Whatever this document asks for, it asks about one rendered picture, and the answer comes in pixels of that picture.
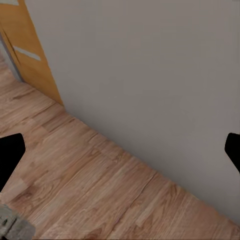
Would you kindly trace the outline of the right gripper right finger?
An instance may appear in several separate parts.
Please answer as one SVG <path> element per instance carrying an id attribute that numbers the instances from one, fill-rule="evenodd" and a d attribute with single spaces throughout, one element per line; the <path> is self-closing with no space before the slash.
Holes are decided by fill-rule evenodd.
<path id="1" fill-rule="evenodd" d="M 229 133 L 225 142 L 224 150 L 240 172 L 240 135 Z"/>

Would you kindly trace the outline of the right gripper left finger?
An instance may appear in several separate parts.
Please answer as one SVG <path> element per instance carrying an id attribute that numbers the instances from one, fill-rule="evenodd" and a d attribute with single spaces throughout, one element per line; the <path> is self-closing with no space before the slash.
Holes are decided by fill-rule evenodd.
<path id="1" fill-rule="evenodd" d="M 21 133 L 0 138 L 0 192 L 26 151 Z"/>

